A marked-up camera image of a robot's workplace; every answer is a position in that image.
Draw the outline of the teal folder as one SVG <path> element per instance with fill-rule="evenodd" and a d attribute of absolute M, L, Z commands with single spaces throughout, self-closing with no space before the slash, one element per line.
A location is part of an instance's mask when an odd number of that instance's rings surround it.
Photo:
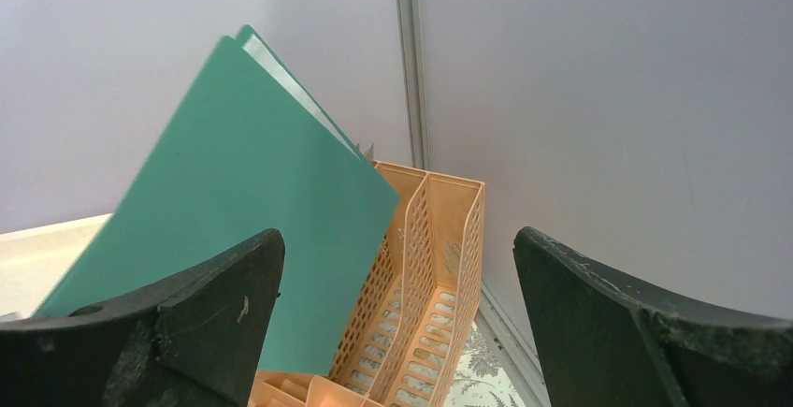
<path fill-rule="evenodd" d="M 36 312 L 72 313 L 275 228 L 284 270 L 259 366 L 326 374 L 397 203 L 245 25 L 217 43 L 119 206 Z"/>

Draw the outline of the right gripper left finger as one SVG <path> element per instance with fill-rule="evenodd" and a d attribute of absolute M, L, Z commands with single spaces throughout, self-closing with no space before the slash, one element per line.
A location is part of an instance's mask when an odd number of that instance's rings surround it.
<path fill-rule="evenodd" d="M 246 405 L 284 257 L 271 228 L 69 315 L 3 323 L 2 404 Z"/>

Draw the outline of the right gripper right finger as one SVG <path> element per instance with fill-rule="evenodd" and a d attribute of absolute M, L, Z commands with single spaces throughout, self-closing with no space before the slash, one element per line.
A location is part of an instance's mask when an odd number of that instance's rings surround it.
<path fill-rule="evenodd" d="M 788 406 L 792 324 L 688 298 L 532 227 L 513 257 L 554 406 Z"/>

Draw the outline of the white three-drawer organizer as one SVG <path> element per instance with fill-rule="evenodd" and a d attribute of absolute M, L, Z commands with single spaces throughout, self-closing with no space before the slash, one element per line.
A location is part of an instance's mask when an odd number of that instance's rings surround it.
<path fill-rule="evenodd" d="M 1 320 L 30 316 L 63 278 L 107 214 L 1 235 Z"/>

